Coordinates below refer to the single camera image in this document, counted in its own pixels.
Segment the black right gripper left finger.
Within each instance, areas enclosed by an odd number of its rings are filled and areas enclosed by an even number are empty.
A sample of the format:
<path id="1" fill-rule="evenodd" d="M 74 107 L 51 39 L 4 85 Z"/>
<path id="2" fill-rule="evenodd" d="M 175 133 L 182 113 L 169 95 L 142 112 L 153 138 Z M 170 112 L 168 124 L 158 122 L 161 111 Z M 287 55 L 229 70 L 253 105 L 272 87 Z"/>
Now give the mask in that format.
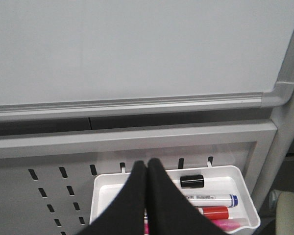
<path id="1" fill-rule="evenodd" d="M 147 168 L 143 161 L 132 171 L 116 198 L 79 235 L 143 235 Z"/>

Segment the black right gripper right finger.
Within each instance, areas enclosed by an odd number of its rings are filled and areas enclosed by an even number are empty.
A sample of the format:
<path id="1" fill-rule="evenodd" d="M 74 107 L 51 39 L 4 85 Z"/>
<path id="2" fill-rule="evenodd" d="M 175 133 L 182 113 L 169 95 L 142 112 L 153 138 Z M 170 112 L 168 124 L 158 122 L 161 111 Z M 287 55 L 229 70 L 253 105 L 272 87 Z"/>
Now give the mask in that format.
<path id="1" fill-rule="evenodd" d="M 147 164 L 147 216 L 151 235 L 224 235 L 175 186 L 159 159 Z"/>

